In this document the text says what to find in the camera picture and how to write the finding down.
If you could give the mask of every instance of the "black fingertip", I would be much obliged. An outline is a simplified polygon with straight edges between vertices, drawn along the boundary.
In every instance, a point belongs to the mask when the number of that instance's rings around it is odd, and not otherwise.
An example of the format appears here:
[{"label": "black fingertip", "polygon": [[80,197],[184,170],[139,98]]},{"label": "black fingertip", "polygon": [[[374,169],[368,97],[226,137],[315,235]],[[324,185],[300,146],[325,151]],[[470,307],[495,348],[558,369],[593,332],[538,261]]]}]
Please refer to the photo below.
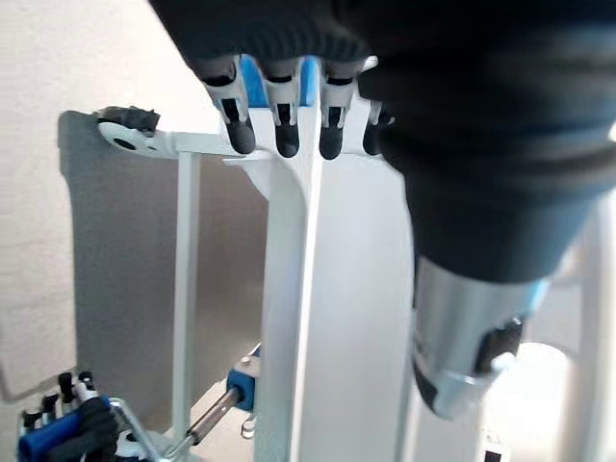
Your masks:
[{"label": "black fingertip", "polygon": [[240,154],[250,154],[254,151],[256,141],[250,117],[246,122],[233,121],[227,124],[227,133],[233,149]]},{"label": "black fingertip", "polygon": [[378,125],[366,124],[366,131],[364,132],[364,150],[371,156],[376,156],[381,153],[378,145]]},{"label": "black fingertip", "polygon": [[292,158],[299,150],[297,125],[276,125],[276,147],[282,157]]},{"label": "black fingertip", "polygon": [[319,151],[326,161],[333,161],[338,157],[343,147],[343,129],[336,126],[321,127]]},{"label": "black fingertip", "polygon": [[90,371],[81,371],[79,375],[77,375],[79,380],[93,380],[92,372]]},{"label": "black fingertip", "polygon": [[63,372],[58,375],[58,385],[63,394],[64,402],[70,402],[73,398],[73,375],[70,372]]}]

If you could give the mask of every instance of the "blue plastic part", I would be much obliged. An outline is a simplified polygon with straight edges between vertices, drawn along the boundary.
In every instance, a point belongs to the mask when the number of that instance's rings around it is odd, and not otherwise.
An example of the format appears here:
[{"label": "blue plastic part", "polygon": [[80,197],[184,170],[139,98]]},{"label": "blue plastic part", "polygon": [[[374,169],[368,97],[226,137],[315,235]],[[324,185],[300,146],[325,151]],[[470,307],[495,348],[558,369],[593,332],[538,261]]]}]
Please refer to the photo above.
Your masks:
[{"label": "blue plastic part", "polygon": [[[314,106],[317,101],[317,60],[304,58],[299,71],[299,106]],[[263,89],[261,72],[255,61],[247,55],[242,56],[240,68],[244,76],[249,108],[267,108],[268,98]]]},{"label": "blue plastic part", "polygon": [[241,401],[235,407],[244,411],[251,412],[254,408],[255,385],[256,380],[254,377],[235,369],[229,371],[227,375],[227,391],[232,388],[237,388],[240,391]]},{"label": "blue plastic part", "polygon": [[[109,407],[109,399],[101,397]],[[19,438],[19,462],[42,462],[45,454],[75,435],[81,414],[74,410],[56,421]]]}]

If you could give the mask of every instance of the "robotic hand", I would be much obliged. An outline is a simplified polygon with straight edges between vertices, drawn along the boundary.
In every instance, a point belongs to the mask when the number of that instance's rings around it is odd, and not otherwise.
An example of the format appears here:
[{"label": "robotic hand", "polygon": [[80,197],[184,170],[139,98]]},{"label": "robotic hand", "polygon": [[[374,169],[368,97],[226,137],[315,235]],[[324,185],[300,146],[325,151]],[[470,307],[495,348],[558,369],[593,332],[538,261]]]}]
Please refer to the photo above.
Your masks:
[{"label": "robotic hand", "polygon": [[[357,63],[378,57],[359,77],[375,101],[365,146],[380,146],[406,183],[419,389],[446,418],[477,402],[515,357],[589,209],[616,183],[616,3],[150,2],[240,152],[254,134],[234,56],[262,63],[286,157],[297,146],[296,73],[278,64],[321,58],[327,159],[340,151]],[[221,57],[234,64],[226,80],[203,70]]]}]

